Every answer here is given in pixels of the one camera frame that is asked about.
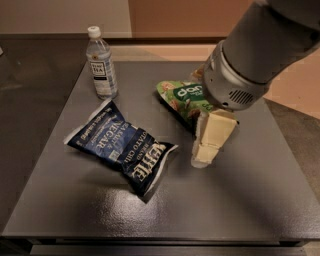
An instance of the chip bag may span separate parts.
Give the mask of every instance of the chip bag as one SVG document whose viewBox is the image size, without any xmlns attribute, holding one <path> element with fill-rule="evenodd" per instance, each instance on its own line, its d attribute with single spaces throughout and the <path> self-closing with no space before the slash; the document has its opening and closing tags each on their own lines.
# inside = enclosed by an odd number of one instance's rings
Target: chip bag
<svg viewBox="0 0 320 256">
<path fill-rule="evenodd" d="M 177 148 L 158 142 L 145 130 L 126 122 L 111 100 L 104 101 L 64 143 L 95 155 L 122 172 L 139 196 L 154 187 L 168 154 Z"/>
<path fill-rule="evenodd" d="M 202 85 L 194 82 L 162 81 L 157 85 L 161 98 L 195 132 L 201 112 L 208 113 L 213 106 L 203 97 Z"/>
</svg>

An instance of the table surface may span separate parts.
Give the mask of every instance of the table surface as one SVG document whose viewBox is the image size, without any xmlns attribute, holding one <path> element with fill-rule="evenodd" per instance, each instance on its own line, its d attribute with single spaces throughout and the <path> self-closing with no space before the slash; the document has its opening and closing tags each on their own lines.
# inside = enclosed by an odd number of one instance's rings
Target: table surface
<svg viewBox="0 0 320 256">
<path fill-rule="evenodd" d="M 319 239 L 319 204 L 263 100 L 236 113 L 240 125 L 211 166 L 191 167 L 193 138 L 160 104 L 155 86 L 185 79 L 198 65 L 116 63 L 115 103 L 127 121 L 179 145 L 147 203 L 133 194 L 120 173 L 62 143 L 101 103 L 85 66 L 3 236 Z"/>
</svg>

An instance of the kettle chips bag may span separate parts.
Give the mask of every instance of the kettle chips bag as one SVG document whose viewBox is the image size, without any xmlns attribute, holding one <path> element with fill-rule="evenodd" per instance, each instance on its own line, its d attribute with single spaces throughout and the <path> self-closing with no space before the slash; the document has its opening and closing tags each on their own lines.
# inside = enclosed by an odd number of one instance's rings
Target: kettle chips bag
<svg viewBox="0 0 320 256">
<path fill-rule="evenodd" d="M 64 143 L 95 155 L 122 172 L 139 196 L 154 187 L 168 154 L 177 148 L 158 142 L 145 130 L 126 122 L 111 100 L 104 101 L 88 122 L 68 135 Z"/>
</svg>

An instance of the green snack bag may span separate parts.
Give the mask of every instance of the green snack bag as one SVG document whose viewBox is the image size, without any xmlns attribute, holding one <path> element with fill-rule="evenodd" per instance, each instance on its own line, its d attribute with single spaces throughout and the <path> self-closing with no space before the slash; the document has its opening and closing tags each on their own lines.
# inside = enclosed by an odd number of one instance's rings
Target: green snack bag
<svg viewBox="0 0 320 256">
<path fill-rule="evenodd" d="M 162 81 L 157 85 L 161 98 L 195 132 L 201 112 L 210 112 L 213 106 L 203 97 L 202 85 L 194 82 Z"/>
</svg>

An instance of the wall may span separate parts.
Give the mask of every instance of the wall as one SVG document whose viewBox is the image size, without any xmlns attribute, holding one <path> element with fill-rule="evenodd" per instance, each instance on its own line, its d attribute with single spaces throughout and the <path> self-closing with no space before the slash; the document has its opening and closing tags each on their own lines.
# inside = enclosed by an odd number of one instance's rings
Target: wall
<svg viewBox="0 0 320 256">
<path fill-rule="evenodd" d="M 131 37 L 128 0 L 0 0 L 0 34 L 86 33 Z"/>
<path fill-rule="evenodd" d="M 104 37 L 227 36 L 252 0 L 0 0 L 0 34 Z"/>
<path fill-rule="evenodd" d="M 134 37 L 227 36 L 250 0 L 129 0 Z"/>
</svg>

